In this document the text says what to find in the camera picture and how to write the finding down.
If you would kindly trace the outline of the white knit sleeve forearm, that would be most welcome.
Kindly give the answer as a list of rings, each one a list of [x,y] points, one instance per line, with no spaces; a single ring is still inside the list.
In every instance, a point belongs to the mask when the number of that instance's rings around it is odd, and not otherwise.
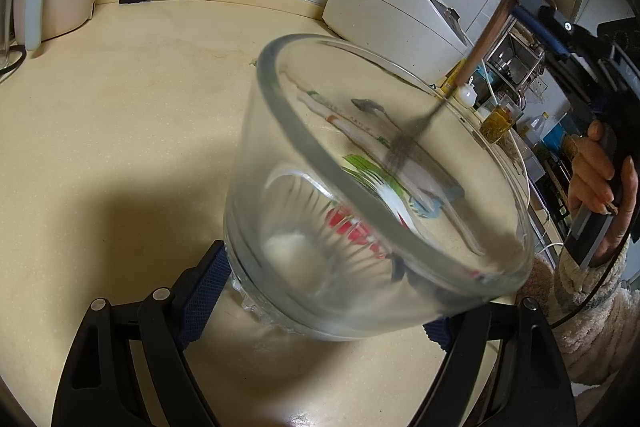
[[[623,286],[626,254],[623,249],[610,272],[605,265],[582,271],[568,256],[551,268],[536,256],[518,291],[518,299],[534,298],[551,323],[587,303],[554,330],[568,376],[576,384],[609,384],[639,335],[639,293]]]

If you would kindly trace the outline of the right hand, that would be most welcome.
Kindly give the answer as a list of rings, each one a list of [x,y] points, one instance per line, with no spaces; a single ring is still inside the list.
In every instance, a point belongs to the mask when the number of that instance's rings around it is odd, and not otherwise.
[[[603,135],[602,124],[594,120],[587,135],[577,140],[577,154],[572,161],[573,174],[568,190],[568,209],[571,213],[575,213],[581,205],[601,215],[605,215],[609,205],[617,208],[608,231],[590,260],[589,265],[593,268],[608,262],[614,249],[623,242],[634,214],[638,192],[634,161],[627,157],[623,166],[615,170],[600,144]]]

